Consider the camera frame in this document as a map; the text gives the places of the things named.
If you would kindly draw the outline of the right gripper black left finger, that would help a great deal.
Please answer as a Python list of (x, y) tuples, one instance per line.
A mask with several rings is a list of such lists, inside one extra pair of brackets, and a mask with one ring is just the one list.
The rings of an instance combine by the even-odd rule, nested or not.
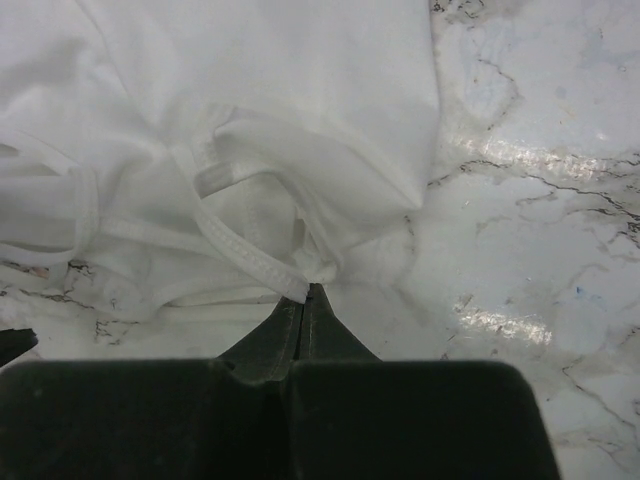
[(217, 360), (243, 382), (280, 382), (296, 359), (302, 314), (302, 304), (281, 299), (264, 321)]

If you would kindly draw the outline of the white cloth garment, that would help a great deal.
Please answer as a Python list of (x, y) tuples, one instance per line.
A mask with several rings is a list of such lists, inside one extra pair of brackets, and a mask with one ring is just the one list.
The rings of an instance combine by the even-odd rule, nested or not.
[(1, 279), (303, 302), (423, 207), (438, 123), (424, 1), (5, 1)]

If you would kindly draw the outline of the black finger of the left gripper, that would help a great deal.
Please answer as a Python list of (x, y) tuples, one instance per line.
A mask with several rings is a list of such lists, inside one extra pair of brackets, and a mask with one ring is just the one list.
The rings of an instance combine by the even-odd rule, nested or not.
[(3, 367), (38, 344), (32, 329), (5, 329), (0, 331), (0, 366)]

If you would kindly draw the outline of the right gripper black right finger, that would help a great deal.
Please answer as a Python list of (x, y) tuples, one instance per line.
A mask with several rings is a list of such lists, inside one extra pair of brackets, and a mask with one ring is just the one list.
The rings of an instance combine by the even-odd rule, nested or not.
[(337, 318), (321, 284), (310, 285), (303, 306), (298, 335), (298, 359), (380, 361)]

